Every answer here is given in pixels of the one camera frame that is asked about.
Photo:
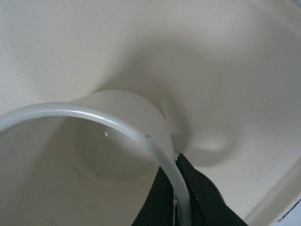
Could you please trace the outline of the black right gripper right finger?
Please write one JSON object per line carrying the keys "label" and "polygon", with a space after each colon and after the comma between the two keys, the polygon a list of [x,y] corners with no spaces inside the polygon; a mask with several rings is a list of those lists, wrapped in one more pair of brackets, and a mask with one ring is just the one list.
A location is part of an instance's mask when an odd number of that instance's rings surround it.
{"label": "black right gripper right finger", "polygon": [[194,226],[246,226],[224,201],[216,185],[180,153],[176,165],[189,191]]}

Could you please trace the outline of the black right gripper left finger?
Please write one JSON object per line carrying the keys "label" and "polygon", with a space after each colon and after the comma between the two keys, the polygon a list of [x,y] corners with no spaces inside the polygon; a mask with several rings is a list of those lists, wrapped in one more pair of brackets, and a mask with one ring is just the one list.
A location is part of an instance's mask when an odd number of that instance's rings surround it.
{"label": "black right gripper left finger", "polygon": [[172,226],[174,224],[174,190],[160,167],[144,205],[133,221],[134,226]]}

